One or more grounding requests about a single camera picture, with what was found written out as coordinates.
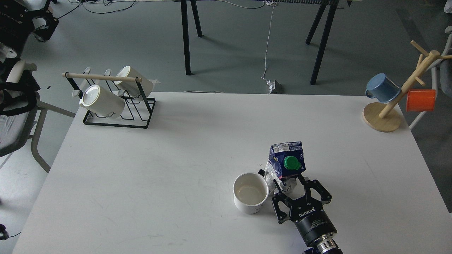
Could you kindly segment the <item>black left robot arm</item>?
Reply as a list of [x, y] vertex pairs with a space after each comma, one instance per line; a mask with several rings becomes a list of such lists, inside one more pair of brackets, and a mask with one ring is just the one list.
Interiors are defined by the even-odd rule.
[[24, 114], [35, 108], [39, 85], [21, 61], [27, 39], [48, 41], [58, 26], [50, 0], [1, 1], [1, 116]]

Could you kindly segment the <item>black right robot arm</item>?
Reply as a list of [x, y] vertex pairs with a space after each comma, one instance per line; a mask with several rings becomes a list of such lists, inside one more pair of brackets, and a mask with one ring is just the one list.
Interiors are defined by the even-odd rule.
[[305, 194], [297, 199], [284, 194], [277, 180], [273, 180], [278, 190], [272, 198], [278, 223], [290, 220], [295, 224], [308, 247], [304, 254], [342, 254], [333, 239], [337, 230], [323, 209], [324, 204], [331, 202], [332, 195], [318, 180], [302, 176], [298, 179]]

